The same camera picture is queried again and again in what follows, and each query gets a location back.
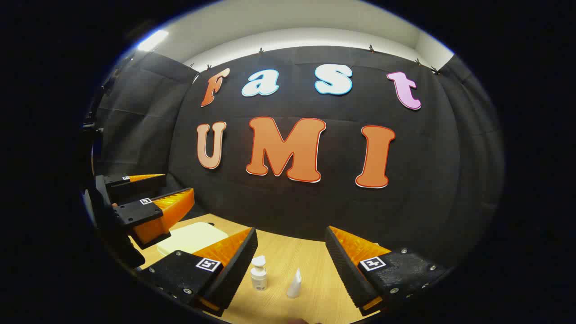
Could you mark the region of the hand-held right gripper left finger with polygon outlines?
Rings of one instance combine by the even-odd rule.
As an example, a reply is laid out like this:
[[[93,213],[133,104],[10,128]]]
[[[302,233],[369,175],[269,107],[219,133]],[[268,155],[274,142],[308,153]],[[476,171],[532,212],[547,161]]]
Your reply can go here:
[[[139,271],[139,278],[167,297],[222,316],[258,247],[257,230],[242,230],[194,253],[175,250]]]

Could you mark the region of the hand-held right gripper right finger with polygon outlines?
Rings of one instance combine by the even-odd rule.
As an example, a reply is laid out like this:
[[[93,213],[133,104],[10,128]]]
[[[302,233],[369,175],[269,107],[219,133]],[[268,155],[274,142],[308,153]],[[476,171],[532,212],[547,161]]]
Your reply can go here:
[[[403,308],[452,272],[411,248],[387,249],[335,226],[327,226],[325,246],[363,316]]]

